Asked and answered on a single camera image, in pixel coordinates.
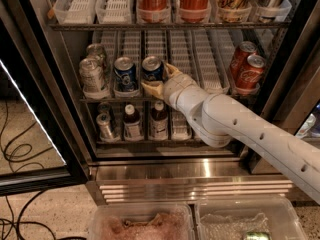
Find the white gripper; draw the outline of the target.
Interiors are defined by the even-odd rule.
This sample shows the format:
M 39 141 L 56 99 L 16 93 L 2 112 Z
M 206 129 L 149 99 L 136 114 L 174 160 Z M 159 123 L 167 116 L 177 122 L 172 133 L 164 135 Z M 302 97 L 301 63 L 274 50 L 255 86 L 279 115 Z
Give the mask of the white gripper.
M 164 63 L 167 79 L 165 84 L 162 81 L 141 82 L 145 92 L 157 99 L 165 101 L 170 107 L 177 109 L 177 100 L 182 91 L 189 86 L 197 86 L 197 83 L 187 74 L 167 62 Z

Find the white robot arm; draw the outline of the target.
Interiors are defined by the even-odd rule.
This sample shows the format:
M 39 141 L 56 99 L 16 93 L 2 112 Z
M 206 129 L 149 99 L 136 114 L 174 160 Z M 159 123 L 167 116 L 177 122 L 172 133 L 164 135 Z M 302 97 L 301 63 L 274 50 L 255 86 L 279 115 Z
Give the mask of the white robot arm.
M 269 123 L 234 98 L 210 94 L 171 64 L 167 80 L 141 82 L 144 90 L 181 112 L 211 147 L 235 138 L 253 149 L 316 202 L 320 202 L 320 149 Z

